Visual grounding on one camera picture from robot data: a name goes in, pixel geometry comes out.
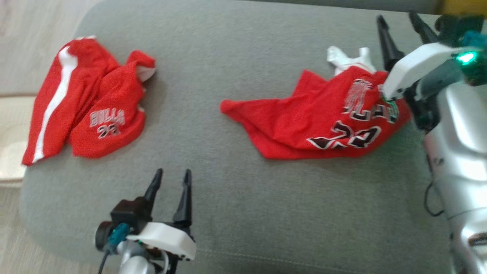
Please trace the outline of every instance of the gray couch cushion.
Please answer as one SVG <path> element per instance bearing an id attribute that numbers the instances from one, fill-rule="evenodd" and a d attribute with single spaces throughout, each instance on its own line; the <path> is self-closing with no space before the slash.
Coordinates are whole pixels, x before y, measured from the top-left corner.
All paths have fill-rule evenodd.
<path id="1" fill-rule="evenodd" d="M 359 8 L 373 10 L 390 10 L 409 12 L 411 10 L 418 13 L 434 13 L 438 0 L 253 0 L 265 2 L 281 2 L 318 6 L 333 6 L 344 8 Z"/>
<path id="2" fill-rule="evenodd" d="M 20 206 L 28 232 L 55 254 L 97 264 L 94 232 L 112 207 L 143 194 L 163 167 L 153 216 L 170 220 L 191 168 L 198 253 L 178 273 L 445 273 L 446 222 L 422 208 L 429 173 L 412 125 L 366 157 L 275 161 L 219 111 L 225 98 L 287 97 L 303 69 L 332 77 L 330 45 L 351 56 L 367 46 L 381 68 L 379 13 L 401 50 L 420 45 L 395 12 L 225 0 L 97 5 L 77 36 L 97 35 L 120 61 L 133 49 L 157 59 L 146 127 L 104 158 L 66 148 L 30 167 Z"/>

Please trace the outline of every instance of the green led light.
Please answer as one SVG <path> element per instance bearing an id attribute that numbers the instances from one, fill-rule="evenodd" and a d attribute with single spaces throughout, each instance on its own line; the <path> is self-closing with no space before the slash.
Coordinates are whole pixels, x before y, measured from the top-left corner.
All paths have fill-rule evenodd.
<path id="1" fill-rule="evenodd" d="M 466 65 L 466 64 L 472 62 L 473 60 L 475 60 L 475 56 L 476 55 L 477 54 L 475 52 L 466 52 L 464 54 L 461 54 L 461 55 L 457 56 L 456 59 L 458 61 L 462 62 L 463 65 Z"/>

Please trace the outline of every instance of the black cable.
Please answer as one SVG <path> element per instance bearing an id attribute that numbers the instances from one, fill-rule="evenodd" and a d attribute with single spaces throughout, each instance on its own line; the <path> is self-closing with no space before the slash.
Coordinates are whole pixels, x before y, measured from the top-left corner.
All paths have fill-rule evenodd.
<path id="1" fill-rule="evenodd" d="M 107 261 L 108 255 L 110 255 L 109 250 L 105 251 L 105 255 L 103 256 L 103 259 L 101 260 L 100 268 L 98 269 L 98 274 L 102 273 L 103 267 L 105 266 L 105 262 Z"/>
<path id="2" fill-rule="evenodd" d="M 444 210 L 440 210 L 438 211 L 437 213 L 433 213 L 431 212 L 430 208 L 428 207 L 428 193 L 430 192 L 430 188 L 433 186 L 433 183 L 431 182 L 428 187 L 426 188 L 426 191 L 425 191 L 425 198 L 424 198 L 424 201 L 423 201 L 423 205 L 425 207 L 425 210 L 426 212 L 428 212 L 429 215 L 433 216 L 433 217 L 438 217 L 440 216 Z"/>

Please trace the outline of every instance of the white stripe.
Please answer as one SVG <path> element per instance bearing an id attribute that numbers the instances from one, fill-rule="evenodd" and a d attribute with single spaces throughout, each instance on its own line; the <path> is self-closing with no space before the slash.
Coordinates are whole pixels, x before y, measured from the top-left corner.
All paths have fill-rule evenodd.
<path id="1" fill-rule="evenodd" d="M 155 68 L 148 68 L 144 66 L 137 66 L 137 76 L 139 77 L 141 82 L 145 82 L 155 73 Z"/>
<path id="2" fill-rule="evenodd" d="M 75 38 L 75 40 L 82 40 L 82 39 L 96 39 L 96 36 L 90 35 L 90 36 L 81 36 L 81 37 Z"/>
<path id="3" fill-rule="evenodd" d="M 46 134 L 47 124 L 53 114 L 54 110 L 61 104 L 62 100 L 68 93 L 69 80 L 71 79 L 71 73 L 78 66 L 78 58 L 68 53 L 68 47 L 63 48 L 59 52 L 59 62 L 61 63 L 61 82 L 54 93 L 53 98 L 47 105 L 47 109 L 44 112 L 44 118 L 42 119 L 42 126 L 40 128 L 39 135 L 37 137 L 36 150 L 34 152 L 33 163 L 44 158 L 44 135 Z"/>

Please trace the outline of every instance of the yellow object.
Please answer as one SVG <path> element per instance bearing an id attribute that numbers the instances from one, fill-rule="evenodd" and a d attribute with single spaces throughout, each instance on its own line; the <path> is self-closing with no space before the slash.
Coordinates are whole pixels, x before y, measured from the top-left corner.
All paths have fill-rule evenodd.
<path id="1" fill-rule="evenodd" d="M 460 14 L 463 12 L 487 16 L 487 0 L 444 0 L 441 13 Z"/>

